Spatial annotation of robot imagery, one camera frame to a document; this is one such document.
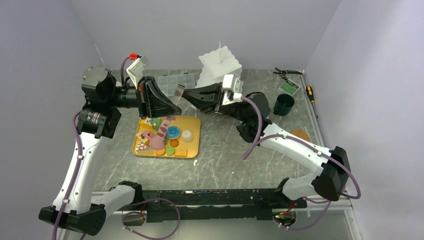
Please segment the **blue frosted donut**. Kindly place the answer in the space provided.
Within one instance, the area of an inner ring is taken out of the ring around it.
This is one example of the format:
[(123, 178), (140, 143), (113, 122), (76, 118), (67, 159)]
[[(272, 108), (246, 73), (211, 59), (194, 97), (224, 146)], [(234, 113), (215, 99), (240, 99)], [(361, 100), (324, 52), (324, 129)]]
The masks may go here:
[(177, 139), (181, 134), (180, 129), (177, 126), (170, 126), (167, 129), (166, 137), (170, 140)]

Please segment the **white three-tier dessert stand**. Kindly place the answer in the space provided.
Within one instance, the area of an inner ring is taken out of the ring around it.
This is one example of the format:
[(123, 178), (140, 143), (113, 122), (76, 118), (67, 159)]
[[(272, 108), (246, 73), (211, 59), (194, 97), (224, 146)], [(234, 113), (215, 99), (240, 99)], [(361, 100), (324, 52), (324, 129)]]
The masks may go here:
[[(234, 75), (241, 80), (242, 65), (227, 46), (220, 46), (218, 49), (205, 53), (198, 58), (203, 67), (195, 88), (222, 83), (224, 75)], [(242, 93), (244, 84), (242, 80), (241, 84), (240, 90)], [(216, 110), (222, 105), (222, 100), (223, 91), (221, 90)]]

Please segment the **pink handled tongs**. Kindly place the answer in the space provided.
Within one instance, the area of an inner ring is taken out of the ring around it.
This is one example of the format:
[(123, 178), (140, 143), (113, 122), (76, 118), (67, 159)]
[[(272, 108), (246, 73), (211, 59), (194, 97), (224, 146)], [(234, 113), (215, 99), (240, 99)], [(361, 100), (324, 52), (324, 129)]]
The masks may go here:
[[(177, 85), (174, 95), (171, 98), (171, 102), (174, 105), (178, 105), (185, 88), (186, 87), (184, 85)], [(176, 115), (177, 113), (175, 113), (174, 115), (168, 115), (164, 118), (164, 120), (162, 120), (161, 125), (157, 130), (156, 136), (149, 142), (149, 146), (153, 150), (162, 150), (165, 147), (166, 134), (168, 132), (171, 122), (176, 120)]]

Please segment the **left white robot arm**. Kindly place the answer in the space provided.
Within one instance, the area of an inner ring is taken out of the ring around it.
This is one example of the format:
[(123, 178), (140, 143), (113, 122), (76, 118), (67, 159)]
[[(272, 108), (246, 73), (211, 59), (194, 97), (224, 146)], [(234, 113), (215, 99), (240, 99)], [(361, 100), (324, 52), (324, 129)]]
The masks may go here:
[(131, 181), (122, 181), (113, 190), (92, 196), (102, 156), (122, 116), (120, 108), (135, 108), (142, 118), (182, 113), (151, 76), (143, 76), (135, 86), (117, 86), (112, 72), (97, 65), (83, 73), (81, 88), (86, 102), (72, 120), (75, 147), (71, 163), (57, 197), (38, 216), (53, 225), (52, 239), (57, 238), (58, 229), (95, 236), (113, 212), (125, 206), (137, 210), (143, 205), (142, 186)]

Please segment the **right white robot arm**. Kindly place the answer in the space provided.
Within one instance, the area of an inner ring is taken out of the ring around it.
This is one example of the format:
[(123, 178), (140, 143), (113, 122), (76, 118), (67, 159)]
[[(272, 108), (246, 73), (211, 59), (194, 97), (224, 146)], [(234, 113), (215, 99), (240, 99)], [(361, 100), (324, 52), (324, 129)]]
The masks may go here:
[(295, 200), (319, 195), (336, 202), (344, 193), (352, 174), (346, 151), (341, 147), (329, 149), (308, 142), (290, 133), (268, 119), (271, 112), (264, 93), (235, 93), (222, 83), (186, 89), (182, 97), (202, 113), (219, 113), (240, 121), (237, 131), (250, 148), (248, 157), (256, 146), (282, 153), (310, 170), (310, 174), (298, 178), (285, 178), (278, 185), (275, 200), (282, 207), (289, 207)]

